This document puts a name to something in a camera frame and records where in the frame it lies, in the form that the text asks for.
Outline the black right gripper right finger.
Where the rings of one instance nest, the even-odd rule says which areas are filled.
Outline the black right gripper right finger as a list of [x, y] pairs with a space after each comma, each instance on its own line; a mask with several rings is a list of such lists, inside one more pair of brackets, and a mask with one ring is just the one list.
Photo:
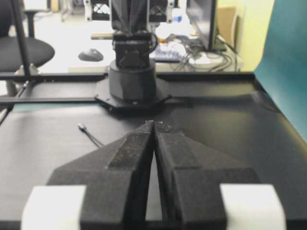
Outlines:
[[183, 230], [226, 229], [220, 184], [258, 184], [254, 169], [162, 122], [154, 137], [163, 219]]

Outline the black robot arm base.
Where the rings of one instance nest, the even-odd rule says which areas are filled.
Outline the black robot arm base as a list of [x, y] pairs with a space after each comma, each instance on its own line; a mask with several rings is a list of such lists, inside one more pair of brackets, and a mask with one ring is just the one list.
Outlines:
[[111, 0], [112, 46], [115, 60], [107, 78], [96, 85], [96, 100], [110, 109], [149, 109], [171, 98], [156, 83], [156, 65], [150, 54], [158, 38], [149, 31], [148, 0]]

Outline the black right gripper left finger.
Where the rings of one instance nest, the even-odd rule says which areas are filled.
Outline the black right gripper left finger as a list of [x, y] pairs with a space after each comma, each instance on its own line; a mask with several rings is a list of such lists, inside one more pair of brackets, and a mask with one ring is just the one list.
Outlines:
[[56, 168], [48, 185], [85, 185], [83, 230], [134, 230], [145, 223], [154, 124]]

